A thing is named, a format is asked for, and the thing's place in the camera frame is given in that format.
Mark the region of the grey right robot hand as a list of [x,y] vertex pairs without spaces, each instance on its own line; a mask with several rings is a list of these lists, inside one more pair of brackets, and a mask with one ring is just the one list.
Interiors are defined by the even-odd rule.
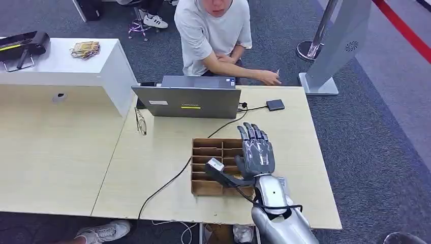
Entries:
[[242,141],[242,156],[236,156],[236,165],[245,180],[275,171],[272,143],[256,124],[244,122],[237,126]]

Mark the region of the person's right hand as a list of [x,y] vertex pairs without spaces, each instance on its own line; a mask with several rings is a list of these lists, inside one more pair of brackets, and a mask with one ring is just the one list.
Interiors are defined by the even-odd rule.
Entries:
[[259,80],[265,83],[266,85],[281,85],[282,83],[279,81],[279,74],[268,71],[268,70],[261,70],[259,71]]

